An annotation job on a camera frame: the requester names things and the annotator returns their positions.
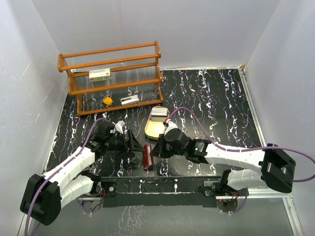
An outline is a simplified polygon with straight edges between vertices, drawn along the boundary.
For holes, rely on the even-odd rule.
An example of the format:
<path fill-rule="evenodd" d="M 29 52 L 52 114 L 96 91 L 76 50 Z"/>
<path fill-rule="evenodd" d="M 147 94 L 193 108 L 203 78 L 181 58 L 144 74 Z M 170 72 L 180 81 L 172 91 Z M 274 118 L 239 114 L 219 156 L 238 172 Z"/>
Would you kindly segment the red leather card holder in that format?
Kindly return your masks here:
<path fill-rule="evenodd" d="M 153 145 L 145 144 L 143 151 L 143 169 L 148 171 L 154 165 L 154 157 L 151 155 Z"/>

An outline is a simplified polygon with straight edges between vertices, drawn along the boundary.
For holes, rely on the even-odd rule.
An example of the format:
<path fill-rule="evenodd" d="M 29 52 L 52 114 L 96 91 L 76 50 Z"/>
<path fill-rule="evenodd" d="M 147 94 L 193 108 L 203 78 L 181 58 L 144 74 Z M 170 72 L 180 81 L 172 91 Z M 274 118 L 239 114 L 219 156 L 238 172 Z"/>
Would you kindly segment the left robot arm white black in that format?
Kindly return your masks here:
<path fill-rule="evenodd" d="M 127 154 L 143 152 L 133 132 L 123 131 L 123 122 L 101 123 L 88 134 L 86 141 L 66 160 L 43 175 L 32 175 L 24 191 L 20 211 L 48 226 L 61 209 L 84 194 L 97 196 L 102 189 L 99 178 L 84 169 L 107 151 Z"/>

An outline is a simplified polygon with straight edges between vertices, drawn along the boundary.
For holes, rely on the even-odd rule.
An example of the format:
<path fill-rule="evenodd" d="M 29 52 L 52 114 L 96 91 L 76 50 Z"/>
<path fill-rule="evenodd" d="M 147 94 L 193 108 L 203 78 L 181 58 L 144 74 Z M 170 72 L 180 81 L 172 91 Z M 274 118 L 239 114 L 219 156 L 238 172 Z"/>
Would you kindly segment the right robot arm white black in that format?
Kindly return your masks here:
<path fill-rule="evenodd" d="M 151 156 L 170 158 L 184 156 L 196 164 L 224 164 L 240 170 L 225 170 L 220 182 L 212 185 L 217 194 L 231 195 L 245 188 L 269 187 L 277 192 L 291 193 L 296 162 L 278 146 L 259 150 L 219 148 L 209 140 L 191 139 L 178 128 L 161 134 Z"/>

